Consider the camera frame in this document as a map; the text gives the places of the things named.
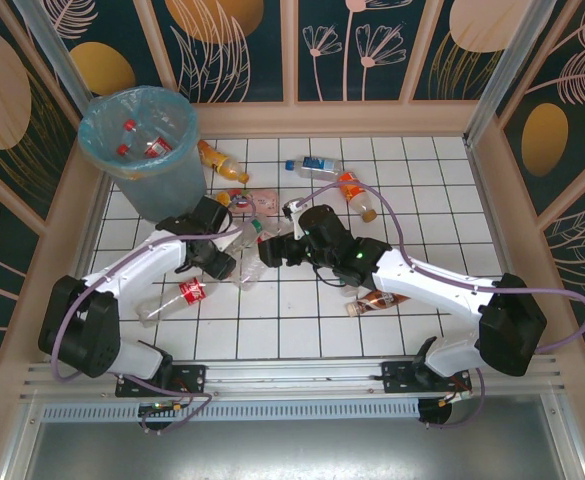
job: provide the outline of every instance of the tiled floor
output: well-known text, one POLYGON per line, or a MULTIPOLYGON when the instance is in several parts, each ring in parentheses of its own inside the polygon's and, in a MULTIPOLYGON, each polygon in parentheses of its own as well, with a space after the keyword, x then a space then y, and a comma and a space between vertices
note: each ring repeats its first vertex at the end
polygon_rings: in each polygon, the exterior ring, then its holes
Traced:
MULTIPOLYGON (((475 276, 500 276, 492 238, 460 138, 282 138, 210 141, 242 162, 249 186, 276 188, 281 203, 303 197, 323 182, 299 178, 283 162, 304 155, 337 158, 359 179, 380 188, 400 214, 408 253, 443 268, 475 276)), ((206 170, 210 193, 237 187, 206 170)), ((395 244, 397 234, 383 213, 364 224, 336 189, 316 199, 328 203, 355 236, 395 244)), ((113 189, 99 235, 92 271, 98 271, 143 241, 153 225, 139 219, 121 192, 113 189)), ((147 289, 159 297, 192 273, 168 273, 147 289)), ((319 282, 308 265, 266 273, 249 291, 217 285, 210 298, 143 328, 121 301, 121 333, 155 343, 177 360, 357 357, 415 354, 432 335, 464 329, 461 320, 409 300, 398 309, 348 318, 336 288, 319 282)))

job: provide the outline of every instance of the flower illustration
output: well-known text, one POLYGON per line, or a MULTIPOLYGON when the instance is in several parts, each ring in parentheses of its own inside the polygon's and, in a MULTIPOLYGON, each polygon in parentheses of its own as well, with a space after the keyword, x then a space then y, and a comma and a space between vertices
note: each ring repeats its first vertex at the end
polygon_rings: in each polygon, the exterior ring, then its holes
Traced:
POLYGON ((403 26, 390 28, 380 26, 370 37, 370 25, 356 29, 356 46, 363 65, 363 81, 361 88, 361 99, 365 100, 365 81, 368 68, 380 65, 391 65, 405 60, 406 51, 400 48, 403 44, 401 28, 403 26))
POLYGON ((316 68, 316 59, 322 55, 331 55, 332 53, 340 52, 343 49, 343 45, 341 42, 337 42, 338 35, 334 31, 334 26, 318 27, 316 32, 311 26, 305 27, 303 29, 303 39, 308 46, 308 50, 310 50, 310 55, 312 55, 316 91, 319 94, 319 100, 323 101, 323 94, 319 85, 319 74, 316 68))
POLYGON ((345 49, 343 54, 343 101, 348 99, 348 54, 350 52, 350 32, 352 31, 352 18, 354 14, 366 10, 387 10, 390 8, 406 7, 411 3, 412 0, 345 0, 345 6, 350 13, 345 30, 345 49))

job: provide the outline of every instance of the white tile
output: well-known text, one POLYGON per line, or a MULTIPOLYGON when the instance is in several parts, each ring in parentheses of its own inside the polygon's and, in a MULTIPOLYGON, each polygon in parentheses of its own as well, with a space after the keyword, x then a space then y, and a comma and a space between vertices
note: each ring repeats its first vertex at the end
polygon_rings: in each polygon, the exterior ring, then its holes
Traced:
POLYGON ((439 162, 408 162, 412 185, 443 185, 439 162))
POLYGON ((130 342, 141 340, 142 342, 154 345, 156 327, 145 328, 139 322, 121 322, 119 324, 119 332, 121 333, 122 339, 130 342))
POLYGON ((452 207, 453 212, 475 213, 483 211, 483 205, 481 205, 479 192, 474 185, 468 185, 467 187, 446 188, 448 190, 450 206, 452 207))
POLYGON ((428 338, 441 337, 439 317, 436 315, 401 317, 401 330, 406 355, 416 355, 428 338))
POLYGON ((399 315, 430 315, 436 314, 436 308, 429 303, 410 298, 399 303, 399 315))
POLYGON ((342 138, 343 160, 374 160, 372 139, 369 137, 342 138))
MULTIPOLYGON (((399 225, 403 231, 403 241, 407 244, 422 244, 423 237, 421 235, 421 225, 419 224, 418 215, 397 215, 399 218, 399 225)), ((399 243, 399 234, 396 231, 394 222, 389 215, 384 215, 385 226, 388 232, 388 242, 395 244, 399 243)))
POLYGON ((281 138, 279 139, 279 159, 281 162, 286 160, 300 160, 310 155, 309 138, 281 138))
POLYGON ((482 213, 465 213, 454 215, 456 228, 461 243, 492 242, 488 222, 482 213))
POLYGON ((285 162, 279 162, 279 186, 287 187, 311 187, 312 179, 300 177, 295 171, 285 169, 285 162))
POLYGON ((458 243, 452 215, 420 215, 425 243, 458 243))
POLYGON ((277 188, 279 185, 278 163, 248 163, 246 170, 250 175, 249 188, 277 188))
POLYGON ((138 220, 105 220, 98 250, 130 250, 138 220))
POLYGON ((467 160, 441 160, 439 163, 447 185, 474 185, 474 176, 467 160))
POLYGON ((277 358, 278 342, 279 325, 276 318, 239 320, 239 359, 277 358))
POLYGON ((162 348, 175 360, 192 360, 196 341, 196 322, 159 323, 156 346, 162 348))
POLYGON ((279 332, 281 358, 316 358, 319 351, 319 321, 315 318, 282 318, 279 332))
POLYGON ((440 159, 467 158, 461 137, 434 137, 434 145, 440 159))
POLYGON ((396 186, 412 184, 410 181, 407 162, 401 160, 396 160, 394 162, 377 162, 376 169, 379 174, 379 185, 396 186))
POLYGON ((105 267, 113 265, 128 253, 127 250, 102 250, 94 255, 94 264, 90 273, 100 272, 105 267))
POLYGON ((279 141, 276 138, 248 140, 248 162, 278 162, 279 141))
POLYGON ((369 237, 376 238, 382 242, 388 241, 387 235, 385 234, 385 224, 383 223, 383 217, 381 215, 371 222, 365 223, 359 215, 353 213, 350 217, 350 231, 354 238, 369 237))
MULTIPOLYGON (((214 302, 214 294, 209 285, 203 284, 203 291, 207 295, 207 298, 201 300, 201 302, 214 302)), ((166 283, 163 288, 162 302, 165 304, 175 297, 181 295, 181 290, 178 283, 166 283)), ((185 319, 197 319, 199 318, 199 302, 189 305, 185 300, 177 300, 176 310, 170 309, 171 313, 162 313, 161 320, 185 320, 185 319)))
POLYGON ((431 137, 403 137, 403 145, 408 160, 436 159, 431 137))
POLYGON ((281 281, 285 280, 315 280, 316 274, 312 270, 312 265, 303 262, 301 265, 295 265, 294 267, 287 267, 285 262, 283 266, 279 268, 279 275, 281 281))
POLYGON ((234 360, 238 320, 201 320, 196 343, 197 360, 234 360))
POLYGON ((348 214, 348 202, 338 188, 331 188, 314 197, 315 205, 330 205, 337 215, 348 214))
POLYGON ((381 187, 380 190, 394 213, 416 213, 412 187, 381 187))
POLYGON ((401 137, 375 137, 374 157, 377 160, 404 160, 403 141, 401 137))
POLYGON ((350 299, 341 295, 341 289, 319 282, 319 315, 321 317, 342 317, 347 315, 345 304, 350 299))
POLYGON ((414 187, 416 208, 419 213, 445 213, 450 211, 450 203, 445 187, 414 187))
POLYGON ((455 273, 467 273, 459 245, 426 245, 425 250, 428 263, 455 273))
POLYGON ((353 162, 347 160, 343 162, 345 170, 354 173, 359 182, 365 183, 371 187, 375 187, 379 184, 376 178, 376 170, 374 168, 374 162, 353 162))
POLYGON ((245 162, 248 141, 246 139, 217 140, 216 149, 238 162, 245 162))
POLYGON ((237 318, 239 289, 232 283, 219 283, 215 291, 201 302, 200 318, 237 318))
POLYGON ((441 315, 441 328, 443 329, 443 336, 446 337, 459 333, 470 333, 475 327, 470 322, 454 315, 441 315))
POLYGON ((468 274, 478 275, 500 275, 501 267, 491 243, 477 243, 473 245, 461 245, 465 263, 468 266, 468 274))
POLYGON ((141 219, 139 221, 139 226, 136 231, 134 246, 138 247, 139 245, 141 245, 145 240, 147 240, 150 234, 154 232, 154 230, 156 230, 156 225, 154 223, 141 219))
POLYGON ((142 293, 140 293, 135 298, 130 298, 123 296, 118 299, 119 301, 119 319, 120 320, 138 320, 139 315, 134 310, 141 302, 145 302, 149 300, 151 302, 152 308, 158 309, 161 306, 162 297, 161 291, 163 290, 163 285, 160 283, 151 283, 148 285, 142 293))
POLYGON ((410 258, 416 258, 422 262, 427 262, 427 257, 425 256, 425 247, 423 245, 406 245, 405 251, 408 252, 408 256, 410 258))
POLYGON ((256 282, 250 290, 241 290, 241 318, 274 318, 279 311, 277 282, 256 282))
POLYGON ((343 159, 340 138, 311 138, 310 152, 313 157, 343 159))
POLYGON ((324 357, 362 355, 359 319, 356 317, 322 318, 321 353, 324 357))
POLYGON ((318 315, 316 282, 281 282, 279 295, 281 317, 318 315))
POLYGON ((404 355, 398 317, 361 317, 365 356, 404 355))
POLYGON ((139 218, 139 214, 123 193, 112 192, 105 218, 139 218))

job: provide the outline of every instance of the metal bracket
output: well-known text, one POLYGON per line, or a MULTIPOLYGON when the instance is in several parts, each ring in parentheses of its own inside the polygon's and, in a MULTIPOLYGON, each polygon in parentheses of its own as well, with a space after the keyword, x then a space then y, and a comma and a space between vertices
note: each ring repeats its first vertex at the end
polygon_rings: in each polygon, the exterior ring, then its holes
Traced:
MULTIPOLYGON (((383 362, 381 364, 381 376, 374 379, 383 382, 385 393, 447 393, 459 388, 459 385, 452 380, 452 377, 438 378, 430 385, 425 386, 416 379, 413 365, 413 362, 409 360, 383 362)), ((467 370, 458 372, 453 376, 468 391, 472 390, 472 382, 467 370)))
MULTIPOLYGON (((205 365, 174 365, 172 378, 167 390, 183 391, 189 393, 203 393, 205 388, 205 365)), ((121 378, 117 381, 114 392, 118 398, 145 398, 145 397, 166 397, 137 385, 131 380, 121 378)))

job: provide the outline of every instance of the blue bottle label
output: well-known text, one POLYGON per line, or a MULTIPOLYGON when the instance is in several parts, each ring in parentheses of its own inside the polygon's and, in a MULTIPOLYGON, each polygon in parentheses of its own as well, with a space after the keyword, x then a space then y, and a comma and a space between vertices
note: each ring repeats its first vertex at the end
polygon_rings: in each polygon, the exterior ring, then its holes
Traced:
POLYGON ((334 160, 327 160, 325 158, 305 157, 303 159, 303 168, 312 168, 314 170, 334 171, 334 160))

